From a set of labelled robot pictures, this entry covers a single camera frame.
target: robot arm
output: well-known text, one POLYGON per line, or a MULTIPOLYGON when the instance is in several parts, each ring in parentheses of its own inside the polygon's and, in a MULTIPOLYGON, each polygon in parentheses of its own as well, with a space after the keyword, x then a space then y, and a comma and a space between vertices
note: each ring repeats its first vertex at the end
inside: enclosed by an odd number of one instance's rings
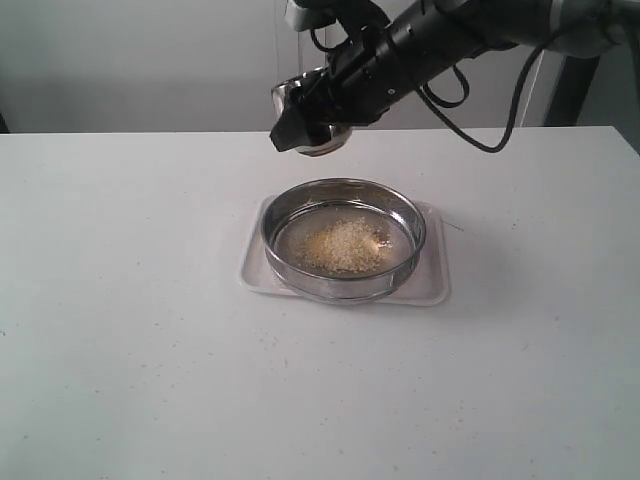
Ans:
POLYGON ((462 59, 519 44, 537 47, 535 57, 545 48, 600 55, 623 38, 621 15, 639 24, 640 0, 417 0, 393 22, 370 0, 289 0, 286 15, 298 31, 338 21, 348 35, 327 54, 326 68, 274 89, 282 110, 271 132, 276 148, 319 155, 342 144, 336 132, 374 123, 413 91, 454 128, 422 85, 462 59))

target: white tabletop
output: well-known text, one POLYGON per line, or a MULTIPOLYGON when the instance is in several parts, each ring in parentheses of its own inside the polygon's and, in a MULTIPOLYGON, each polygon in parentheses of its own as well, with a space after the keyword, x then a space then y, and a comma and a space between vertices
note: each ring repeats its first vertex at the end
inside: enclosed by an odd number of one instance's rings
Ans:
POLYGON ((0 136, 0 478, 637 478, 639 207, 610 128, 0 136), (329 176, 456 226, 444 304, 243 289, 259 203, 329 176))

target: gray wall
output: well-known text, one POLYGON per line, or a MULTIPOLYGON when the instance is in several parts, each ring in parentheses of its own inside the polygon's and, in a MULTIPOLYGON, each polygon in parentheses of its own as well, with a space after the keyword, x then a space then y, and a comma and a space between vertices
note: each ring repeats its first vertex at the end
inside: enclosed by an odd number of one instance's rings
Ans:
POLYGON ((640 108, 626 46, 600 59, 578 124, 613 125, 640 152, 640 108))
MULTIPOLYGON (((411 1, 379 3, 393 17, 411 1)), ((270 87, 323 62, 284 24, 285 2, 0 0, 0 110, 15 132, 267 130, 270 87)), ((463 62, 472 93, 454 120, 503 126, 529 50, 463 62)), ((560 63, 536 66, 519 124, 542 124, 560 63)), ((460 95, 450 73, 433 87, 460 95)), ((414 95, 375 125, 441 127, 414 95)))

